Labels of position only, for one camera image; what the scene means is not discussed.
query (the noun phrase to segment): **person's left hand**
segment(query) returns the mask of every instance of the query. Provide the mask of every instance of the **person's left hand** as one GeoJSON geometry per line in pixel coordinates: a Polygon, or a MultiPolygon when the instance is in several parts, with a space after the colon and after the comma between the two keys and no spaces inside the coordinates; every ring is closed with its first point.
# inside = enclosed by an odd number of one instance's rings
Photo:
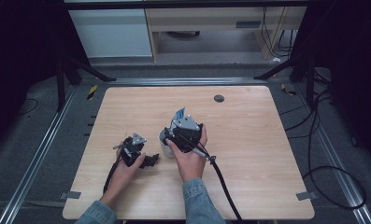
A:
{"type": "Polygon", "coordinates": [[[116,211],[116,204],[119,195],[123,192],[124,189],[129,185],[130,181],[133,179],[136,171],[139,166],[145,159],[145,153],[142,153],[135,161],[133,165],[127,167],[124,161],[120,161],[116,167],[115,172],[111,177],[111,181],[107,188],[107,191],[101,197],[100,202],[108,205],[112,210],[116,211]]]}

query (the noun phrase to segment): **forearm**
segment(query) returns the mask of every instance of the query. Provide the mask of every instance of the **forearm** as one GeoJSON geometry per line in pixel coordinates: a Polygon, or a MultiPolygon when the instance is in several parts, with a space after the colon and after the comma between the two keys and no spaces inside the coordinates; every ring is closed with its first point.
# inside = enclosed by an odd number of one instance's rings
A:
{"type": "Polygon", "coordinates": [[[116,219],[116,213],[110,207],[104,203],[95,201],[76,223],[113,224],[116,219]]]}
{"type": "Polygon", "coordinates": [[[183,186],[187,223],[225,223],[208,196],[201,178],[186,181],[183,186]]]}

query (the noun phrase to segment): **black horizontal bar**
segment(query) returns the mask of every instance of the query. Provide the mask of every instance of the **black horizontal bar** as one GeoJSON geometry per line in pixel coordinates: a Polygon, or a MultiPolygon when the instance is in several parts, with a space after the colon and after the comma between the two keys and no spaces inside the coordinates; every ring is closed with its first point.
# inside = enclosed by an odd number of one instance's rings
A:
{"type": "Polygon", "coordinates": [[[139,1],[139,2],[85,2],[41,3],[40,7],[67,10],[141,9],[141,8],[191,8],[191,7],[311,7],[332,3],[332,0],[190,0],[190,1],[139,1]]]}

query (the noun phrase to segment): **person's right hand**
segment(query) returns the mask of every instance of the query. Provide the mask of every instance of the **person's right hand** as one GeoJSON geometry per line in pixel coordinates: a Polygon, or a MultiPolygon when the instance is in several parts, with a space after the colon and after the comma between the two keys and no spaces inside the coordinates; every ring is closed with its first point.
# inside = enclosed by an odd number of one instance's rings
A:
{"type": "MultiPolygon", "coordinates": [[[[174,157],[176,158],[179,175],[181,176],[183,182],[186,182],[187,180],[193,178],[202,178],[203,170],[205,169],[206,165],[206,158],[197,155],[193,151],[183,153],[179,150],[177,145],[169,139],[166,139],[165,142],[170,147],[171,151],[174,154],[174,157]]],[[[203,147],[207,143],[207,133],[205,125],[203,125],[202,136],[199,142],[199,146],[200,144],[202,144],[203,147]]]]}

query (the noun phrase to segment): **white wall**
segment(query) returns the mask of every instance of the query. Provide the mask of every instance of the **white wall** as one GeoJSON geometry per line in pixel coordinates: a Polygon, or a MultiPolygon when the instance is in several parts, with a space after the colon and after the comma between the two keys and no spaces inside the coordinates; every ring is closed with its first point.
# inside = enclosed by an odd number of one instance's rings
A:
{"type": "MultiPolygon", "coordinates": [[[[64,0],[120,2],[121,0],[64,0]]],[[[69,11],[89,58],[152,57],[143,9],[69,11]]]]}

